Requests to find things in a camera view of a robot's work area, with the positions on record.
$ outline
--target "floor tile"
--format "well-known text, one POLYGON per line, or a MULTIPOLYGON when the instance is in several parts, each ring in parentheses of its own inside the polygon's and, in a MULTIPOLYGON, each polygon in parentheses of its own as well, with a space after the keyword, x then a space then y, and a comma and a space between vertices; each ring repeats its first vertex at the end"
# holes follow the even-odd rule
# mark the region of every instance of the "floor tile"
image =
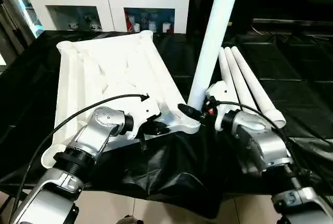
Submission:
POLYGON ((270 195, 244 195, 235 201, 240 224, 276 224, 281 218, 270 195))
POLYGON ((107 192, 83 191, 75 203, 79 207, 75 224, 116 224, 134 208, 134 198, 107 192))
POLYGON ((170 204, 140 199, 135 200, 134 216, 143 220, 145 224, 238 224, 234 200, 222 203, 214 220, 205 219, 170 204))

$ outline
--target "table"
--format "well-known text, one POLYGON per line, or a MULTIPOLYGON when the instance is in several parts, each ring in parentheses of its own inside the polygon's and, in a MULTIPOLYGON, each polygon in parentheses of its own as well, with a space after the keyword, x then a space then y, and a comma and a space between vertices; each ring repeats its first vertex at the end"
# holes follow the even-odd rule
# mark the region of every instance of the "table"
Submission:
MULTIPOLYGON (((104 37, 126 33, 110 32, 104 37)), ((26 163, 52 130, 57 99, 60 41, 83 41, 97 32, 45 31, 0 76, 0 178, 26 163)), ((154 35, 154 44, 187 101, 201 39, 185 34, 154 35)), ((227 35, 237 45, 286 120, 288 137, 333 137, 333 48, 310 37, 227 35)), ((212 83, 221 80, 216 66, 212 83)), ((88 190, 162 201, 213 218, 230 193, 269 193, 260 177, 244 175, 227 134, 202 126, 194 135, 174 133, 103 154, 88 190)), ((45 171, 37 159, 26 187, 45 171)), ((22 171, 0 190, 14 193, 22 171)))

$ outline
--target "glass cabinet door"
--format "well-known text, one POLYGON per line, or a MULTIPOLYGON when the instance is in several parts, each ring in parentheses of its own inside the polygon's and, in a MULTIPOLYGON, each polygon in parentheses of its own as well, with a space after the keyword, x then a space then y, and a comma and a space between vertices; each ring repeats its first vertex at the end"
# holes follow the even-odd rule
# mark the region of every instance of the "glass cabinet door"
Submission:
POLYGON ((102 31, 94 6, 46 6, 57 30, 102 31))
POLYGON ((173 33, 175 9, 124 8, 128 32, 151 30, 153 33, 173 33))
POLYGON ((30 0, 46 30, 114 31, 108 0, 30 0))
POLYGON ((115 31, 186 33, 189 0, 109 0, 115 31))

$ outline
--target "black wire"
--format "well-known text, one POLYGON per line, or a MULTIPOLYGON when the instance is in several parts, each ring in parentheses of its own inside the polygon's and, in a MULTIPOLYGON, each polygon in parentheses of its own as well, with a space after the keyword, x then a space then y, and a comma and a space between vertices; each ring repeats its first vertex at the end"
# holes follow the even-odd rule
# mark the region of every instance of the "black wire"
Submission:
POLYGON ((112 98, 108 98, 108 99, 105 99, 105 100, 102 100, 100 102, 97 102, 95 104, 92 104, 91 106, 88 106, 84 109, 81 109, 80 111, 78 111, 77 113, 71 115, 70 117, 68 117, 66 120, 64 120, 62 123, 60 123, 56 128, 54 128, 50 134, 47 135, 47 137, 45 137, 42 142, 40 143, 40 145, 37 147, 37 149, 35 150, 35 152, 33 153, 29 163, 28 163, 28 166, 27 166, 27 170, 25 171, 25 174, 23 175, 23 178, 22 178, 22 181, 21 181, 21 184, 20 184, 20 187, 17 191, 17 195, 16 195, 16 198, 15 198, 15 201, 14 201, 14 205, 12 206, 12 209, 11 209, 11 214, 10 214, 10 220, 12 219, 12 216, 13 214, 15 213, 18 205, 19 205, 19 200, 20 200, 20 194, 23 190, 23 187, 24 187, 24 184, 25 184, 25 181, 27 179, 27 176, 28 176, 28 173, 29 173, 29 170, 31 168, 31 165, 33 163, 33 161, 35 160, 36 156, 38 155, 40 149, 44 146, 44 144, 49 140, 49 138, 51 138, 53 136, 53 134, 55 132, 57 132, 60 128, 62 128, 65 124, 67 124, 69 121, 71 121, 73 118, 75 118, 76 116, 80 115, 81 113, 87 111, 87 110, 90 110, 96 106, 99 106, 103 103, 106 103, 106 102, 109 102, 109 101, 112 101, 112 100, 116 100, 116 99, 119 99, 119 98, 128 98, 128 97, 140 97, 141 100, 145 100, 148 98, 148 96, 145 96, 145 95, 141 95, 141 94, 126 94, 126 95, 120 95, 120 96, 115 96, 115 97, 112 97, 112 98))

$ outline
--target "white plastic pipe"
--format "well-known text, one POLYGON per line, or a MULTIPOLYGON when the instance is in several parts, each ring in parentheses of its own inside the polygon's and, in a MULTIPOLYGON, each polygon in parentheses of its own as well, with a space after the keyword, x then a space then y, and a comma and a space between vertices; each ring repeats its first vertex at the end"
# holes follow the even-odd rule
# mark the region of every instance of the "white plastic pipe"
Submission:
POLYGON ((285 118, 282 113, 275 108, 238 48, 234 46, 231 50, 261 112, 272 120, 277 127, 284 127, 286 125, 285 118))
POLYGON ((203 39, 188 105, 201 110, 235 0, 214 0, 203 39))
MULTIPOLYGON (((248 88, 248 86, 247 86, 247 84, 246 84, 246 82, 243 78, 243 75, 242 75, 242 73, 241 73, 241 71, 240 71, 240 69, 237 65, 237 62, 235 60, 235 57, 234 57, 233 53, 231 52, 230 47, 226 47, 224 49, 224 52, 225 52, 225 56, 226 56, 227 61, 228 61, 228 65, 229 65, 229 68, 230 68, 231 75, 233 77, 233 81, 234 81, 234 84, 235 84, 235 87, 236 87, 236 91, 237 91, 239 101, 242 104, 245 104, 249 107, 257 109, 257 106, 255 105, 255 103, 253 101, 250 90, 249 90, 249 88, 248 88)), ((243 110, 245 112, 255 114, 253 111, 248 110, 246 108, 244 108, 243 110)))
MULTIPOLYGON (((220 63, 220 69, 221 69, 221 77, 227 86, 230 101, 238 103, 236 88, 234 85, 233 77, 231 76, 231 73, 230 73, 230 68, 229 68, 227 57, 225 56, 223 47, 221 47, 221 49, 220 49, 219 63, 220 63)), ((233 107, 231 107, 231 109, 236 110, 236 109, 239 109, 239 107, 233 106, 233 107)))

